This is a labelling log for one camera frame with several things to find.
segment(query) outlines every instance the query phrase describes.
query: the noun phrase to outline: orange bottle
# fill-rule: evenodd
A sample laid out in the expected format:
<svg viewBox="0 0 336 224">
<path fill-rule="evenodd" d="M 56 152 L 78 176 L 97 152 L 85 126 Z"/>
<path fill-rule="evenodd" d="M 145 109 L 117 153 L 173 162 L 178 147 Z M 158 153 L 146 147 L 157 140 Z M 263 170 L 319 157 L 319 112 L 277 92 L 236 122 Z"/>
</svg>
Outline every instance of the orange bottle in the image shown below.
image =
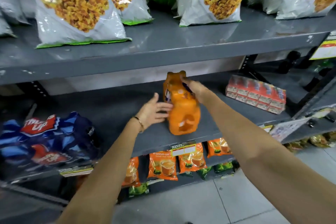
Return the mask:
<svg viewBox="0 0 336 224">
<path fill-rule="evenodd" d="M 176 136 L 195 132 L 201 118 L 199 103 L 185 89 L 180 76 L 185 77 L 186 72 L 168 72 L 163 83 L 163 101 L 174 105 L 168 121 L 170 132 Z"/>
</svg>

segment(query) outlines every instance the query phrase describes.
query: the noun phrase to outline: blue packaging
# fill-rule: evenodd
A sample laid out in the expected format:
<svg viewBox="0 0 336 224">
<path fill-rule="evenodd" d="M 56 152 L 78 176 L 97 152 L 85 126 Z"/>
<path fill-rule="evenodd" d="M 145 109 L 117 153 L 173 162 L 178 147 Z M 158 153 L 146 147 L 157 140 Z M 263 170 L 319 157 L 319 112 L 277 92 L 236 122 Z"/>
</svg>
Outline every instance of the blue packaging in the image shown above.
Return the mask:
<svg viewBox="0 0 336 224">
<path fill-rule="evenodd" d="M 66 119 L 56 115 L 45 121 L 32 118 L 23 127 L 9 120 L 3 124 L 0 152 L 7 163 L 26 170 L 93 160 L 98 155 L 94 133 L 91 121 L 77 112 Z"/>
</svg>

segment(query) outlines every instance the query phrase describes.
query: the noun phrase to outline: white floor tile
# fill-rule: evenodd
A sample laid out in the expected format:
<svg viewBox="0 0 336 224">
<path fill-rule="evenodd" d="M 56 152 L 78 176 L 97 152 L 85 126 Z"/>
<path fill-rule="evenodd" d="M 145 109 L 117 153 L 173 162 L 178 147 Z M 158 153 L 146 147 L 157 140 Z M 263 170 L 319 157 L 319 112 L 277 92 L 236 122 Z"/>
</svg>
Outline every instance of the white floor tile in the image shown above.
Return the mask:
<svg viewBox="0 0 336 224">
<path fill-rule="evenodd" d="M 336 147 L 325 148 L 325 152 L 336 161 Z"/>
<path fill-rule="evenodd" d="M 118 205 L 113 224 L 228 224 L 229 219 L 213 181 L 182 186 Z"/>
<path fill-rule="evenodd" d="M 336 184 L 336 162 L 322 148 L 309 147 L 296 156 L 320 175 Z"/>
<path fill-rule="evenodd" d="M 231 223 L 274 209 L 241 170 L 214 181 Z"/>
<path fill-rule="evenodd" d="M 251 218 L 236 222 L 236 224 L 290 224 L 281 213 L 277 210 L 272 210 L 267 213 L 262 213 Z"/>
</svg>

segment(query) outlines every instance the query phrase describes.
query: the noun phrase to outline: bracelet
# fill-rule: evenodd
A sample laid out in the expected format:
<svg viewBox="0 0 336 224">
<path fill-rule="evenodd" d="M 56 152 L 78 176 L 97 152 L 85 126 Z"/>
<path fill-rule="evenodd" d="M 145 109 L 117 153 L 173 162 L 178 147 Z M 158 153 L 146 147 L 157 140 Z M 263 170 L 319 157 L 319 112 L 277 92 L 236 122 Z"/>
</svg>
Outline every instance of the bracelet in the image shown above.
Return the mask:
<svg viewBox="0 0 336 224">
<path fill-rule="evenodd" d="M 137 116 L 133 116 L 133 118 L 137 119 L 137 121 L 140 123 L 141 125 L 141 131 L 139 132 L 140 134 L 143 133 L 145 131 L 144 128 L 144 124 L 141 122 L 141 120 L 137 117 Z"/>
</svg>

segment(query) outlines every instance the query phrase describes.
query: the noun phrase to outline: red box pack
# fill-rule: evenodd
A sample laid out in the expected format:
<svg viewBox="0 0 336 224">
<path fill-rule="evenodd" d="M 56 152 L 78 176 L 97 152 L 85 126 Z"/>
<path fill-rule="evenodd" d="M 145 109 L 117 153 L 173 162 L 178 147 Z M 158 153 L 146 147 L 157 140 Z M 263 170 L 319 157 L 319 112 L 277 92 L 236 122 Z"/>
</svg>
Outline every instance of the red box pack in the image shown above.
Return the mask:
<svg viewBox="0 0 336 224">
<path fill-rule="evenodd" d="M 225 95 L 275 114 L 285 109 L 286 91 L 258 80 L 233 75 Z"/>
</svg>

